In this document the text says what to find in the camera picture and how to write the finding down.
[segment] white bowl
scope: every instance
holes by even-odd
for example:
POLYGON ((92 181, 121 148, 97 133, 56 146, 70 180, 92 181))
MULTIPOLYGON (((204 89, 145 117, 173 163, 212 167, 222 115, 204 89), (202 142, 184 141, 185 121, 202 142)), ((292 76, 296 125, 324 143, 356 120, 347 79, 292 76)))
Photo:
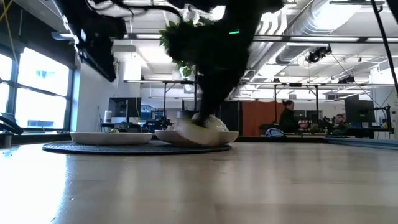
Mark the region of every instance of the white bowl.
MULTIPOLYGON (((155 134, 159 140, 170 143, 174 146, 180 146, 180 147, 194 147, 194 146, 199 146, 199 144, 194 143, 189 141, 188 139, 185 139, 181 135, 179 135, 178 132, 176 131, 163 131, 163 130, 156 130, 155 134)), ((231 142, 234 142, 236 138, 238 138, 239 132, 237 131, 220 131, 219 135, 219 145, 224 145, 224 144, 229 144, 231 142)))
POLYGON ((70 133, 72 141, 89 145, 136 145, 152 139, 152 133, 70 133))

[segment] round placemat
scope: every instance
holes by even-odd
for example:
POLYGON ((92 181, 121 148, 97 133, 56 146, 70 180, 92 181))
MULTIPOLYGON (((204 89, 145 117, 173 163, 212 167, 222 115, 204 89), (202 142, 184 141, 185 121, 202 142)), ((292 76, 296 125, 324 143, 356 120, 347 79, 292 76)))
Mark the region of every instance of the round placemat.
POLYGON ((72 141, 53 142, 43 146, 47 152, 100 155, 171 155, 220 152, 232 149, 229 145, 217 147, 175 147, 160 141, 136 146, 89 146, 72 141))

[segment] glass window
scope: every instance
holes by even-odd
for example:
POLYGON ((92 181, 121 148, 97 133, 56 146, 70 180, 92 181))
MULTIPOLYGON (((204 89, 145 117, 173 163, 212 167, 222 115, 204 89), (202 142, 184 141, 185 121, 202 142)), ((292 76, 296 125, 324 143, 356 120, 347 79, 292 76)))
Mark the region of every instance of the glass window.
POLYGON ((0 113, 5 113, 7 109, 9 87, 6 84, 0 84, 0 113))
POLYGON ((15 117, 22 128, 63 128, 67 100, 19 88, 15 117))
POLYGON ((51 58, 28 48, 21 54, 19 84, 66 96, 68 77, 69 68, 51 58))
POLYGON ((10 80, 12 69, 12 59, 0 54, 0 78, 10 80))

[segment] ceiling duct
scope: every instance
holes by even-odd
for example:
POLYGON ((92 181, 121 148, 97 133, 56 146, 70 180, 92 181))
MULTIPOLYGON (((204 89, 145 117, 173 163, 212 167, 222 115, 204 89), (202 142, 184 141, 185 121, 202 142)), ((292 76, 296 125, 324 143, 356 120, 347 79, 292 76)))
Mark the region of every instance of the ceiling duct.
MULTIPOLYGON (((330 35, 345 24, 361 6, 333 5, 331 0, 314 0, 296 22, 286 31, 286 35, 330 35)), ((306 45, 275 43, 265 57, 254 67, 260 70, 265 63, 289 64, 306 52, 306 45)))

